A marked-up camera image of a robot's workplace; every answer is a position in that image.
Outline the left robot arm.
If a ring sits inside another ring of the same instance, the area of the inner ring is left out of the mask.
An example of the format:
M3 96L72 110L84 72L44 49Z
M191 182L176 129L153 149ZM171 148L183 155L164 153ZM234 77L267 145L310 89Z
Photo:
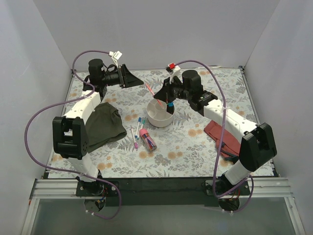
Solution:
M129 88L143 85L143 81L129 72L126 65L106 67L101 59L89 61L89 75L84 80L81 100L62 117L52 122L55 153L67 159L78 172L77 180L94 196L104 191L101 172L89 155L89 138L86 123L98 109L108 86Z

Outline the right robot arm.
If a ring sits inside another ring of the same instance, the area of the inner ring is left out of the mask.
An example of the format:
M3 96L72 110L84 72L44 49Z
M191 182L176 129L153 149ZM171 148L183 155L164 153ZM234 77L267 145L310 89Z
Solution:
M249 121L226 108L216 95L204 90L196 70L184 71L181 79L176 75L177 70L168 69L168 72L170 77L163 81L162 88L154 98L167 105L175 99L186 100L194 111L216 122L239 142L237 162L212 185L220 190L221 196L234 194L250 173L276 156L271 126Z

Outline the orange pink pen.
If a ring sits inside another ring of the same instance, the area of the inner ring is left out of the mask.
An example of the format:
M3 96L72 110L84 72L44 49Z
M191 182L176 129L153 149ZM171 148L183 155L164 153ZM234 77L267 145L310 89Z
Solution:
M149 90L149 92L152 94L152 96L153 96L153 98L154 98L155 93L153 92L153 90L151 89L151 87L150 87L147 83L145 83L145 86L146 86L146 88ZM156 100L157 100L158 104L160 105L160 107L161 107L161 108L164 108L164 106L162 105L162 103L160 102L160 100L158 100L158 99L156 99Z

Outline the blue black highlighter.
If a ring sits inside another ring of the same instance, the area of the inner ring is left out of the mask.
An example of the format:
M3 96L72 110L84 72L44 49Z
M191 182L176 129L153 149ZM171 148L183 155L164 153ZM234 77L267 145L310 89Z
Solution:
M167 104L167 110L166 110L166 111L167 111L168 113L170 113L171 115L174 113L175 108L174 108L173 102Z

